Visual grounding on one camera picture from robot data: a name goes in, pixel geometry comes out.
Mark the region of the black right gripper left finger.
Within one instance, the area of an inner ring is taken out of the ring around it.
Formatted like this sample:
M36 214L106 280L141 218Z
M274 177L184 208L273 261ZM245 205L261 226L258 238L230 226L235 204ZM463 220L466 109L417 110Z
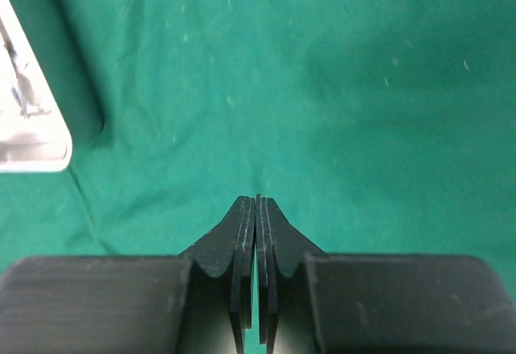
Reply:
M241 353L256 202L171 256L29 256L1 275L4 353Z

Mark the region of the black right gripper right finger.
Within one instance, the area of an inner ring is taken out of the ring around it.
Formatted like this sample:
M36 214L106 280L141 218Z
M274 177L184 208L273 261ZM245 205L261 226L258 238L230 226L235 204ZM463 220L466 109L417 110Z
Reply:
M515 304L474 256L325 252L256 199L260 342L269 353L512 353Z

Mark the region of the green surgical cloth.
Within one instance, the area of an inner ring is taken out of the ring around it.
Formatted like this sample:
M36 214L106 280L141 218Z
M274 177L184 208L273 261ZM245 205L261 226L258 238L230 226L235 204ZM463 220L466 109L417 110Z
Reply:
M515 0L51 0L106 114L1 178L1 263L176 253L238 195L333 252L515 271Z

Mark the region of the steel instrument tray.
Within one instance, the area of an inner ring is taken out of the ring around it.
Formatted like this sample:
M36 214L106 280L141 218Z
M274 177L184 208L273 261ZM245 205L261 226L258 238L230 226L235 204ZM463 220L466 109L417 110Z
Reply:
M11 0L1 0L1 172L58 173L73 141Z

